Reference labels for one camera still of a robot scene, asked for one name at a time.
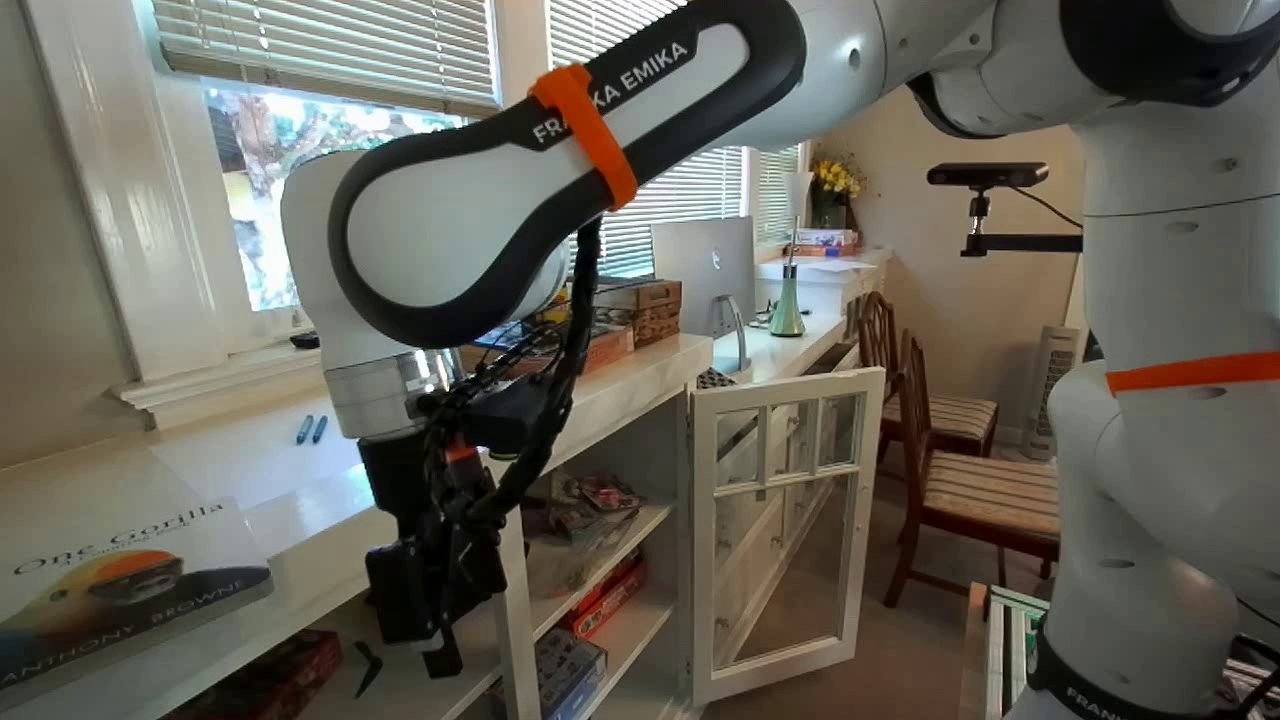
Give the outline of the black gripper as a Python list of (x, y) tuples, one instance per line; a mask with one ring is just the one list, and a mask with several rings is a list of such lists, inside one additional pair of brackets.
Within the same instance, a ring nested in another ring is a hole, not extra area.
[(365, 557), (379, 634), (442, 641), (504, 586), (496, 526), (547, 459), (547, 386), (437, 391), (406, 436), (365, 441), (359, 459), (395, 541)]

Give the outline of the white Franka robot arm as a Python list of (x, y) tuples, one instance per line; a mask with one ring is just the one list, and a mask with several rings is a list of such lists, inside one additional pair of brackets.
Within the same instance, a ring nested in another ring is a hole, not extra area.
[(1280, 0), (682, 0), (465, 128), (332, 150), (280, 215), (338, 423), (406, 432), (391, 366), (533, 307), (547, 256), (721, 143), (888, 90), (1087, 154), (1097, 361), (1053, 391), (1062, 563), (1023, 720), (1210, 720), (1280, 581)]

